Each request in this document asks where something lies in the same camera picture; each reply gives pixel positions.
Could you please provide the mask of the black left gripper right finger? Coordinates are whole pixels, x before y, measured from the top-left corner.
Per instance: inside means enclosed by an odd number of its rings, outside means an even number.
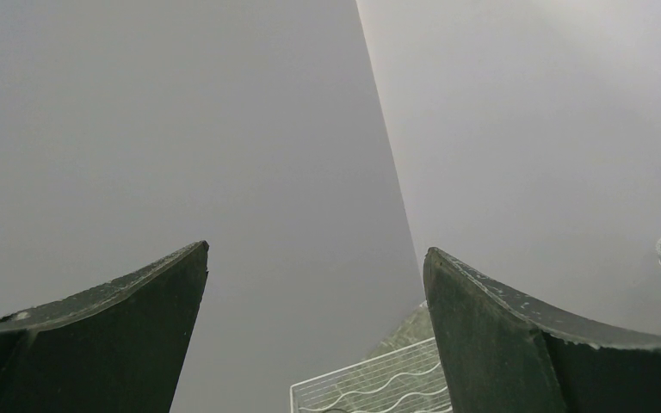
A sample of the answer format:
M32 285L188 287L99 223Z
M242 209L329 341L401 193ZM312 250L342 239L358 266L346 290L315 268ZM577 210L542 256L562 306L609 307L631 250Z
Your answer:
M438 248L423 285L456 412L661 412L661 336L581 317Z

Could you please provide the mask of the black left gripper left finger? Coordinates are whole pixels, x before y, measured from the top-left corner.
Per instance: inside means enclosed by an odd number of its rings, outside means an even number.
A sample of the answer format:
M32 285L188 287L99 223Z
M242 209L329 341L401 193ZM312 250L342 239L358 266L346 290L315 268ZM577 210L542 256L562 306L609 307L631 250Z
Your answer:
M131 274L0 317L0 412L167 412L207 283L191 243Z

